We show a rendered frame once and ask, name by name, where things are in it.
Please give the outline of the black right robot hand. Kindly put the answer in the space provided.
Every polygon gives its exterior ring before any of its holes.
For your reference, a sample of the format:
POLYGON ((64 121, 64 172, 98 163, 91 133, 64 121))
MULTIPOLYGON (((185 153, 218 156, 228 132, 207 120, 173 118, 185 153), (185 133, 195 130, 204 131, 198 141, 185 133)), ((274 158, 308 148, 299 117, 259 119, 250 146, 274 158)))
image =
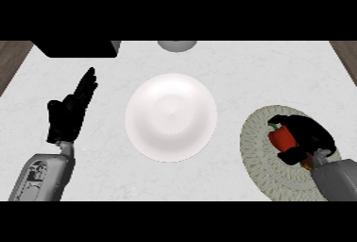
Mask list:
POLYGON ((334 153, 333 137, 312 118, 296 114, 275 114, 266 122, 275 124, 277 128, 284 125, 297 143, 297 147, 291 147, 287 151, 278 151, 277 153, 277 158, 284 164, 297 164, 306 158, 306 154, 314 155, 314 151, 318 148, 330 150, 327 156, 334 153))

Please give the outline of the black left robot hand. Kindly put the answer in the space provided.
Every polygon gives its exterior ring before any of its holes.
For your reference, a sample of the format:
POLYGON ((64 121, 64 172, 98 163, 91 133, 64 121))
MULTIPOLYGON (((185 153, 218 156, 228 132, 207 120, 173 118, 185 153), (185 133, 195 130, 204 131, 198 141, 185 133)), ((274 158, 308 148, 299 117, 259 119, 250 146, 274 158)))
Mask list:
POLYGON ((46 102, 46 142, 49 144, 55 144, 57 142, 72 143, 75 141, 95 88, 95 75, 94 68, 91 67, 79 80, 73 93, 61 101, 49 100, 46 102))

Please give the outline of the red bell pepper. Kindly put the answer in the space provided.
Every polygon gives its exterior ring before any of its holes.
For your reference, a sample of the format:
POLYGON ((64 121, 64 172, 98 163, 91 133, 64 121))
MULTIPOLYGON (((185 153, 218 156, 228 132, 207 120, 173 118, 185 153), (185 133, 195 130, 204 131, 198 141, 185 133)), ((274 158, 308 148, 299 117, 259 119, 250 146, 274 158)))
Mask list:
MULTIPOLYGON (((272 123, 266 123, 268 126, 274 128, 274 131, 271 131, 266 135, 266 138, 269 140, 271 145, 275 147, 275 149, 280 152, 284 152, 291 147, 297 147, 297 143, 293 139, 293 136, 287 130, 287 127, 281 125, 280 128, 277 128, 277 125, 272 123)), ((299 162, 299 165, 306 170, 312 169, 312 156, 306 154, 306 158, 299 162)))

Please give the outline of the beige woven round placemat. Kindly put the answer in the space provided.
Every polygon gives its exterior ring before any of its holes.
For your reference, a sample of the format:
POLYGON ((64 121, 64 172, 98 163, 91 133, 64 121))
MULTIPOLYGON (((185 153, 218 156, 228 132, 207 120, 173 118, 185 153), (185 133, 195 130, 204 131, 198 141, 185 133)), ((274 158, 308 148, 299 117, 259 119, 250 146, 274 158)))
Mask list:
POLYGON ((268 140, 272 131, 268 120, 275 114, 308 116, 281 105, 263 106, 247 116, 241 124, 240 153, 249 178, 272 201, 325 201, 309 171, 299 164, 285 165, 277 158, 278 150, 268 140))

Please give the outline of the white oval plate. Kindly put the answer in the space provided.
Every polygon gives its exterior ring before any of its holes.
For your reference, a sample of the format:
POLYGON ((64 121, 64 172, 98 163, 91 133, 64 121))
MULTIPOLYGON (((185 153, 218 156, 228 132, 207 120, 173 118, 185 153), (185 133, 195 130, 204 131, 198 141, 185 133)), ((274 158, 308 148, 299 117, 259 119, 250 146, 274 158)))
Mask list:
POLYGON ((187 160, 207 145, 216 128, 216 103, 204 85, 182 74, 148 79, 125 110, 125 130, 139 154, 154 161, 187 160))

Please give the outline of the black box appliance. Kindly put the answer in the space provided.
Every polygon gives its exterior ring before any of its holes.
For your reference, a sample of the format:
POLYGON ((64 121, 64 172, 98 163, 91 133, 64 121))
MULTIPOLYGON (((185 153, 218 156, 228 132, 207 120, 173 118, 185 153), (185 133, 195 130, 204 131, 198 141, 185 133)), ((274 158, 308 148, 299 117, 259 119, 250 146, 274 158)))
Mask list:
POLYGON ((120 41, 33 41, 48 58, 114 58, 120 41))

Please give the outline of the grey round bowl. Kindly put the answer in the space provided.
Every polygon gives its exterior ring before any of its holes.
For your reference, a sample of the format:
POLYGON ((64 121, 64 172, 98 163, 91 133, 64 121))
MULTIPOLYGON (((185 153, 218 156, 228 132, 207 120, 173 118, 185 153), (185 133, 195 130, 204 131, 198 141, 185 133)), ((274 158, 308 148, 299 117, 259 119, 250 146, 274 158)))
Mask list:
POLYGON ((190 50, 195 45, 195 41, 157 41, 157 44, 167 52, 178 53, 190 50))

